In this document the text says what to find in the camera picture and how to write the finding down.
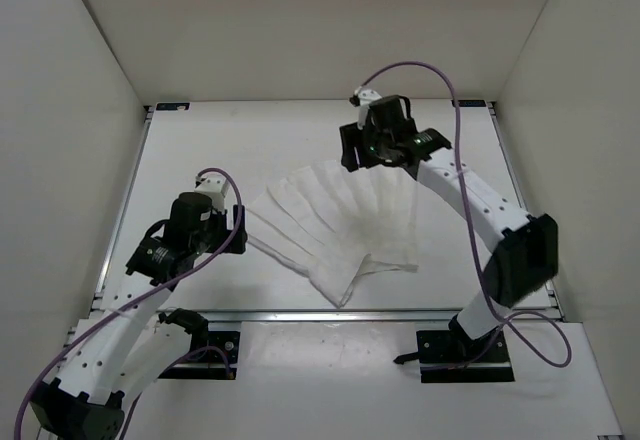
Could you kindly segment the white pleated skirt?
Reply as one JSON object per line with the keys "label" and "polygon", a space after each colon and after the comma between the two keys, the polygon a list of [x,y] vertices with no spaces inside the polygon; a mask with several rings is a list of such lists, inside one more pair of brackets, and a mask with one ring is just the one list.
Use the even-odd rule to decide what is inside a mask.
{"label": "white pleated skirt", "polygon": [[247,208],[250,244],[341,308],[364,276],[418,268],[417,185],[403,170],[336,161],[269,183]]}

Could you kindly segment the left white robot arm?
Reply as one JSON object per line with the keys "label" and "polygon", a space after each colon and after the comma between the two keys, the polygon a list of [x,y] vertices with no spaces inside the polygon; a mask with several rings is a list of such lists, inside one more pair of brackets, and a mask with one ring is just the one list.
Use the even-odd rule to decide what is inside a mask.
{"label": "left white robot arm", "polygon": [[27,395],[40,426],[60,439],[113,439],[125,410],[183,357],[212,350],[208,323],[188,309],[160,312],[184,279],[223,253],[246,250],[245,208],[184,192],[144,234],[109,310],[65,351],[53,377]]}

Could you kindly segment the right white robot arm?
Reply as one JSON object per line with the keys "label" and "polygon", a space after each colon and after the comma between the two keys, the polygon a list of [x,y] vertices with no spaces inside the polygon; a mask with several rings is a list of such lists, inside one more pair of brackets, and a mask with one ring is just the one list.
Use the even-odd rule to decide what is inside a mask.
{"label": "right white robot arm", "polygon": [[490,253],[481,269],[480,292],[449,323],[449,351],[471,360],[512,308],[557,274],[558,225],[551,216],[535,217],[498,194],[457,158],[440,132],[419,130],[407,97],[359,89],[350,102],[359,116],[340,129],[342,166],[349,172],[403,169],[470,220],[471,237],[481,239]]}

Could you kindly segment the right blue corner sticker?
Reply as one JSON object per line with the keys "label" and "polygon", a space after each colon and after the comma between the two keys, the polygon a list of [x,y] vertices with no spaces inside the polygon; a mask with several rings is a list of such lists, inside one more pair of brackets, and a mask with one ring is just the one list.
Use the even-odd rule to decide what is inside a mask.
{"label": "right blue corner sticker", "polygon": [[465,99],[465,100],[458,100],[457,102],[452,100],[451,104],[453,106],[458,106],[459,108],[485,108],[486,107],[486,102],[484,100],[479,100],[479,99]]}

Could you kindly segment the blue corner sticker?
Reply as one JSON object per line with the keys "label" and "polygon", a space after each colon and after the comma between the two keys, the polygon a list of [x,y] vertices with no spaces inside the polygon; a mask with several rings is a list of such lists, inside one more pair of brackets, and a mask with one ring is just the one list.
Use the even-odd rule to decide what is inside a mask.
{"label": "blue corner sticker", "polygon": [[189,102],[160,102],[155,106],[156,111],[187,111],[189,108]]}
{"label": "blue corner sticker", "polygon": [[451,104],[453,106],[458,106],[459,108],[485,108],[486,107],[486,102],[484,100],[479,100],[479,99],[465,99],[465,100],[458,100],[457,102],[452,100]]}

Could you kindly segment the left blue corner sticker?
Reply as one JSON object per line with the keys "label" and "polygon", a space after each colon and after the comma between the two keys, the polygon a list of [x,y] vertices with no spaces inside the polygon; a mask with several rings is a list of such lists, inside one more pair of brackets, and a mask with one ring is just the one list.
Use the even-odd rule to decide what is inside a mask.
{"label": "left blue corner sticker", "polygon": [[155,106],[156,111],[187,111],[189,108],[189,102],[160,102]]}

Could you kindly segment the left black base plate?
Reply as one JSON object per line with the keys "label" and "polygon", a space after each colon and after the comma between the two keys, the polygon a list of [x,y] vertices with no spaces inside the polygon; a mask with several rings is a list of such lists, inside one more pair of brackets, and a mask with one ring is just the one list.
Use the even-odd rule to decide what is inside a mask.
{"label": "left black base plate", "polygon": [[189,356],[163,372],[160,379],[233,381],[240,341],[239,323],[210,323],[208,338],[193,339]]}

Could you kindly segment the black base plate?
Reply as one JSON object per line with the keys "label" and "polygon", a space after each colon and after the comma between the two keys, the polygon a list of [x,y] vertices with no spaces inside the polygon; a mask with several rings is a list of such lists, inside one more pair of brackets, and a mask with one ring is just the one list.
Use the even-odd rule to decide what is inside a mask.
{"label": "black base plate", "polygon": [[240,341],[239,323],[210,323],[208,338],[193,339],[189,356],[163,372],[160,379],[233,381]]}
{"label": "black base plate", "polygon": [[464,353],[449,330],[418,330],[414,352],[397,356],[393,362],[404,365],[417,361],[420,379],[430,383],[511,383],[515,375],[502,331],[491,342],[482,340],[470,353]]}

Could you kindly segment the aluminium front rail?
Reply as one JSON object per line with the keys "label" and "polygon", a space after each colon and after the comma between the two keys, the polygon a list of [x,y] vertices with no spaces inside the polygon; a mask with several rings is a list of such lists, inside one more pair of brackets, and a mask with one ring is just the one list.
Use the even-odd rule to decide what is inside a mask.
{"label": "aluminium front rail", "polygon": [[208,321],[241,322],[448,322],[456,310],[391,309],[391,310],[210,310],[202,311]]}

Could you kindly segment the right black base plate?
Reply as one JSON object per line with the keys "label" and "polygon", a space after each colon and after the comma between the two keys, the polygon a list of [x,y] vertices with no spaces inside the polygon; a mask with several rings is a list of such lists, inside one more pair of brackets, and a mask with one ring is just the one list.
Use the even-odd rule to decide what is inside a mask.
{"label": "right black base plate", "polygon": [[449,330],[418,330],[414,352],[397,356],[393,362],[404,365],[417,361],[420,379],[430,383],[511,383],[515,375],[502,331],[491,342],[482,340],[470,353],[464,353]]}

